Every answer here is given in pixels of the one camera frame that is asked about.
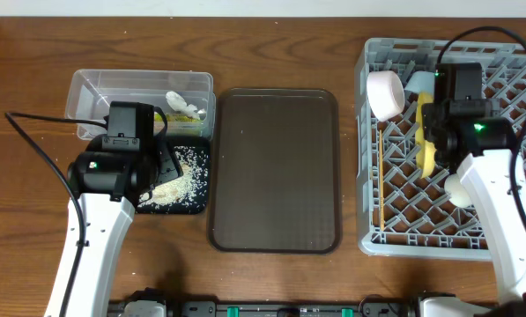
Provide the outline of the light blue bowl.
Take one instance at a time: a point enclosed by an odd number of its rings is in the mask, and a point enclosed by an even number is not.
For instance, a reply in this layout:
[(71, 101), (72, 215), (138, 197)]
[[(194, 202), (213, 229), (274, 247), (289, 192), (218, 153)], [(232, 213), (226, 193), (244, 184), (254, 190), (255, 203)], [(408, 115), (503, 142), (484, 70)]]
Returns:
[(429, 71), (415, 71), (409, 78), (405, 90), (420, 94), (427, 92), (434, 95), (435, 73)]

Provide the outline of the green snack wrapper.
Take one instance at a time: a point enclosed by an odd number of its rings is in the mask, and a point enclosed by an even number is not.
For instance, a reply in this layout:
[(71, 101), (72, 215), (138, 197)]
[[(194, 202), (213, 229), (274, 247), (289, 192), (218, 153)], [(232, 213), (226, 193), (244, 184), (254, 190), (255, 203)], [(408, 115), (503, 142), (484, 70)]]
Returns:
[[(165, 114), (165, 118), (167, 122), (200, 122), (200, 119), (191, 118), (183, 114)], [(154, 121), (163, 122), (160, 113), (154, 114)]]

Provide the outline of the white tissue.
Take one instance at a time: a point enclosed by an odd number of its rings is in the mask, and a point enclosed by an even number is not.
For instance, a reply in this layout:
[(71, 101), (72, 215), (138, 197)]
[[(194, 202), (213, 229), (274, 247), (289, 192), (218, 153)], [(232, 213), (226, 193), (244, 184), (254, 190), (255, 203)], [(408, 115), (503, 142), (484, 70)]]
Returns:
[(199, 109), (193, 104), (188, 104), (187, 101), (177, 92), (168, 91), (166, 93), (167, 104), (176, 112), (186, 115), (193, 120), (201, 120), (206, 111)]

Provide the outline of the yellow plate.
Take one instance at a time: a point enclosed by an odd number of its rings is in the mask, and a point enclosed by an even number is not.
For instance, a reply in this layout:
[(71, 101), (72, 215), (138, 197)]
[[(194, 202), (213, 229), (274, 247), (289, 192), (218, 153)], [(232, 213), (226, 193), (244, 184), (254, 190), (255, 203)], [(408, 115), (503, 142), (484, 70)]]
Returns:
[(418, 97), (418, 104), (416, 109), (416, 123), (419, 125), (415, 132), (415, 144), (420, 147), (416, 154), (416, 164), (421, 170), (421, 179), (430, 176), (435, 168), (434, 154), (436, 149), (434, 144), (429, 142), (425, 137), (425, 122), (422, 110), (425, 104), (433, 102), (433, 95), (429, 92), (421, 92)]

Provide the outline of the pile of rice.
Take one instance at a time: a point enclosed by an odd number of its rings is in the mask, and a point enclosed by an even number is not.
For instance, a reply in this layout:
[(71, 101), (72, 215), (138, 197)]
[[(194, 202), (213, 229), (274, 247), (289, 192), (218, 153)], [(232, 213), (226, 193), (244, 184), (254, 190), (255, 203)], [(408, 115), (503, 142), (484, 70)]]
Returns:
[(140, 197), (138, 213), (197, 214), (204, 211), (209, 192), (210, 156), (205, 147), (176, 146), (183, 176), (156, 187), (152, 196)]

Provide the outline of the wooden chopstick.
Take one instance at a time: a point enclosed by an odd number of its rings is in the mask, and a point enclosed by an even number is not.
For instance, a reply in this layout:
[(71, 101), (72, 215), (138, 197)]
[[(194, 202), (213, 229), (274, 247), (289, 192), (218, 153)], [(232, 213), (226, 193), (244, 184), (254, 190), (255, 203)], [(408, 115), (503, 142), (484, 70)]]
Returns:
[(379, 154), (378, 154), (378, 170), (379, 170), (379, 221), (380, 230), (384, 231), (385, 219), (384, 219), (384, 179), (383, 179), (383, 135), (382, 130), (379, 129)]

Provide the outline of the white cup green inside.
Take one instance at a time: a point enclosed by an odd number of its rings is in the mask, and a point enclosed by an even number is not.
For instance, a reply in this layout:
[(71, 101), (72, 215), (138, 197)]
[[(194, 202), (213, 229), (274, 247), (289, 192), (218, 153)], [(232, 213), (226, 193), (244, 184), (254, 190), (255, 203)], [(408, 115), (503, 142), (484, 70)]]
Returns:
[(448, 200), (456, 207), (467, 208), (472, 205), (470, 196), (456, 173), (447, 177), (444, 182), (444, 190), (448, 195)]

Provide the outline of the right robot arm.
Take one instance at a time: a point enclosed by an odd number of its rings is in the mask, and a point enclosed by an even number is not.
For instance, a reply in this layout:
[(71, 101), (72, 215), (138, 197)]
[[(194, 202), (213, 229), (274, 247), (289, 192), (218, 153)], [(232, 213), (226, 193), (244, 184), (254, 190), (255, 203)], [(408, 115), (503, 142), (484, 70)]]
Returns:
[(456, 174), (490, 251), (499, 306), (488, 316), (526, 316), (526, 180), (517, 138), (500, 104), (482, 96), (479, 63), (439, 63), (433, 101), (420, 108), (434, 160)]

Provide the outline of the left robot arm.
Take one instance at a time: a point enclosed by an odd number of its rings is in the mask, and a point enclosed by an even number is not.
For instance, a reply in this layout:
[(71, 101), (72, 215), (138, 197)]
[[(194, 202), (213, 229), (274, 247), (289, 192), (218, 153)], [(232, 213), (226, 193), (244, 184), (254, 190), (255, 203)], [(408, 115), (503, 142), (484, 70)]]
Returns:
[(115, 267), (142, 199), (183, 175), (167, 140), (154, 129), (160, 107), (115, 101), (105, 133), (94, 137), (68, 168), (68, 228), (45, 314), (104, 316)]

